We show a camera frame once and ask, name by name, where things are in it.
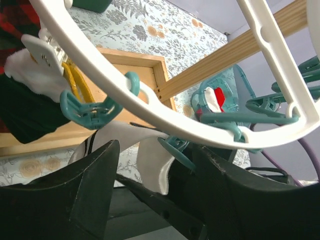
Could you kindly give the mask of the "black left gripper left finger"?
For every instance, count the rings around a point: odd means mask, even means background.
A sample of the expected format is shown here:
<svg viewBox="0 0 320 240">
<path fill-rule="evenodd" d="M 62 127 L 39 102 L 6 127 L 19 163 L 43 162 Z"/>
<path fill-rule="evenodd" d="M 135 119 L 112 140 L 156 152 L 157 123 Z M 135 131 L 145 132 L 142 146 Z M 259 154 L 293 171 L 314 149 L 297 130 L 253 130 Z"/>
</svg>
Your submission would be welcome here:
<svg viewBox="0 0 320 240">
<path fill-rule="evenodd" d="M 102 240 L 119 154 L 112 140 L 29 184 L 2 187 L 1 239 Z"/>
</svg>

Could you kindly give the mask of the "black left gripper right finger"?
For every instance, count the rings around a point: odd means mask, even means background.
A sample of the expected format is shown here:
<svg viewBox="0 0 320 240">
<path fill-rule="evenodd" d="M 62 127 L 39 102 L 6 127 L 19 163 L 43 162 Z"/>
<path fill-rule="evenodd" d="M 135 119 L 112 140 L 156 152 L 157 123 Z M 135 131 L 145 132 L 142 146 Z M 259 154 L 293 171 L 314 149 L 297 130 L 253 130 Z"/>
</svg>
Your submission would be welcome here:
<svg viewBox="0 0 320 240">
<path fill-rule="evenodd" d="M 211 240 L 317 240 L 320 186 L 266 179 L 195 145 L 195 195 Z"/>
</svg>

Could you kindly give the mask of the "white striped sock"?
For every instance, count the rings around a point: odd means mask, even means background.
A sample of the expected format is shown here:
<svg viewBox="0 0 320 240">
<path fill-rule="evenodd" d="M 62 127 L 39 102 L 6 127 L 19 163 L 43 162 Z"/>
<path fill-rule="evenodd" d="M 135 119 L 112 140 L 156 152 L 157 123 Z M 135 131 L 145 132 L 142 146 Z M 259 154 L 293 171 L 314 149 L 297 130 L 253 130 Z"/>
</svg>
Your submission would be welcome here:
<svg viewBox="0 0 320 240">
<path fill-rule="evenodd" d="M 119 142 L 120 152 L 138 143 L 136 163 L 142 184 L 148 190 L 165 196 L 169 193 L 169 170 L 175 158 L 158 139 L 167 137 L 167 134 L 154 129 L 113 120 L 85 139 L 75 149 L 68 164 L 86 157 L 111 140 Z"/>
</svg>

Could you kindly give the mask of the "dark green sock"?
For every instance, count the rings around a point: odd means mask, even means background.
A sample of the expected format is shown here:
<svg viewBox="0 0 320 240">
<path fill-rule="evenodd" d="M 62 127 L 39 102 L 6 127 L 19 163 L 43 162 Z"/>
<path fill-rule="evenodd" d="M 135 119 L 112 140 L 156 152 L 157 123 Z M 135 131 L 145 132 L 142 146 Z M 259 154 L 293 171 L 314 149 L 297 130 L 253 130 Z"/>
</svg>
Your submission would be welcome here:
<svg viewBox="0 0 320 240">
<path fill-rule="evenodd" d="M 24 48 L 10 55 L 0 76 L 0 119 L 22 144 L 40 139 L 69 123 L 60 95 L 70 89 L 60 74 L 38 65 Z"/>
</svg>

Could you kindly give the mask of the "red bear sock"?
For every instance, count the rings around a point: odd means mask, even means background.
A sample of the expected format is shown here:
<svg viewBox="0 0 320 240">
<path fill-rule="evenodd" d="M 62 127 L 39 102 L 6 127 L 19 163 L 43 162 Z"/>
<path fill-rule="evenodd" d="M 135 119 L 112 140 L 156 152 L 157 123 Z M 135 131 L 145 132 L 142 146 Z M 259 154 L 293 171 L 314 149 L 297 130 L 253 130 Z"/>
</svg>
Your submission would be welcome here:
<svg viewBox="0 0 320 240">
<path fill-rule="evenodd" d="M 213 113 L 209 109 L 209 107 L 207 105 L 207 102 L 205 100 L 205 93 L 204 93 L 205 89 L 198 89 L 196 91 L 196 93 L 195 93 L 195 96 L 197 96 L 197 104 L 196 104 L 197 110 L 196 110 L 195 115 L 197 116 L 198 119 L 201 117 L 201 115 L 203 113 Z M 223 113 L 224 110 L 223 110 L 222 106 L 225 103 L 225 99 L 226 99 L 225 95 L 223 93 L 223 90 L 220 87 L 217 87 L 217 88 L 214 89 L 214 93 L 216 95 L 216 98 L 217 98 L 218 104 L 220 106 L 220 109 L 221 109 L 221 111 Z"/>
</svg>

